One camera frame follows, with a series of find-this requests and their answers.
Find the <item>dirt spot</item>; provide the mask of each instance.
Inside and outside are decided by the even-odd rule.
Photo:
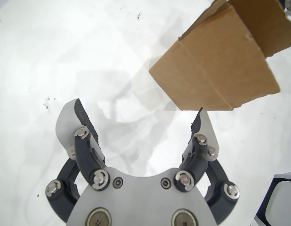
[[[49,97],[47,97],[46,99],[45,99],[45,103],[43,104],[43,106],[47,109],[47,110],[49,110],[49,101],[50,101],[50,98]]]

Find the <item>brown cardboard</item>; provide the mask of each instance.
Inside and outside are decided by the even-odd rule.
[[[290,46],[277,0],[215,0],[150,74],[181,110],[232,110],[280,92],[265,57]]]

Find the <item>white floor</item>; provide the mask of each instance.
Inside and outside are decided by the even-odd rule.
[[[197,112],[179,111],[148,70],[211,1],[9,0],[0,9],[0,225],[64,225],[44,190],[67,160],[55,122],[74,98],[107,165],[135,176],[179,166]],[[209,112],[219,161],[241,191],[222,225],[250,225],[291,142],[291,48],[267,61],[281,93]]]

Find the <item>black rubber grip pad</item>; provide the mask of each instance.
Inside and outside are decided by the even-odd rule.
[[[82,103],[81,100],[76,99],[75,104],[74,104],[74,111],[75,114],[77,116],[77,118],[80,120],[81,124],[86,126],[89,130],[89,132],[92,134],[92,136],[94,137],[95,141],[98,144],[98,134],[95,131]]]
[[[200,119],[200,112],[202,111],[203,108],[201,108],[194,120],[194,122],[192,123],[191,129],[192,129],[192,137],[195,133],[200,131],[200,126],[201,126],[201,119]]]

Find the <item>black and white object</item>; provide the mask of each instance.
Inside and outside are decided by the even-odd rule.
[[[70,101],[56,124],[69,160],[46,187],[51,207],[67,226],[219,225],[240,192],[217,160],[219,145],[206,110],[199,111],[191,128],[179,168],[133,177],[105,165],[98,135],[80,100]],[[81,196],[74,184],[80,171],[89,184]],[[205,198],[195,186],[204,172],[211,183]]]
[[[291,173],[274,176],[254,220],[259,226],[291,225]]]

